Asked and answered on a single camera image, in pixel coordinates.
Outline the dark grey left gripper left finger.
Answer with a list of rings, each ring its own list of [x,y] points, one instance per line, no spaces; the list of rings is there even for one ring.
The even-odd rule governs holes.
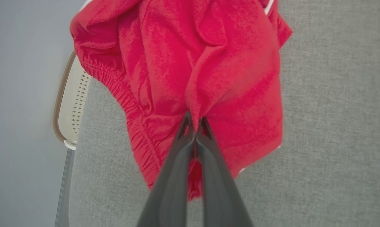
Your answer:
[[[194,155],[195,130],[185,113],[164,164],[138,220],[138,227],[186,226],[188,171]]]

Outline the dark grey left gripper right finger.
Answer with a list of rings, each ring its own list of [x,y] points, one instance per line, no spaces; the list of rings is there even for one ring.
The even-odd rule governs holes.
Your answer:
[[[196,157],[202,166],[205,227],[252,227],[252,220],[206,117],[196,132]]]

